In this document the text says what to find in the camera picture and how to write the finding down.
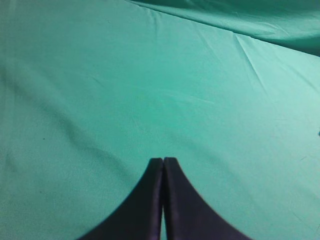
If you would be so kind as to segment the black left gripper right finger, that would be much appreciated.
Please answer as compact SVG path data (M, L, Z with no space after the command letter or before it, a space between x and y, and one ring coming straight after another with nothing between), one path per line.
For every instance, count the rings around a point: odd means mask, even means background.
M164 159L164 219L168 240L246 240L198 194L174 157Z

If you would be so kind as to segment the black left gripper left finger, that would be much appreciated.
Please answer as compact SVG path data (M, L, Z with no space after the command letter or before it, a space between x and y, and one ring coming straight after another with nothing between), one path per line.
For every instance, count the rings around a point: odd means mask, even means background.
M163 160L152 158L127 198L81 240L159 240Z

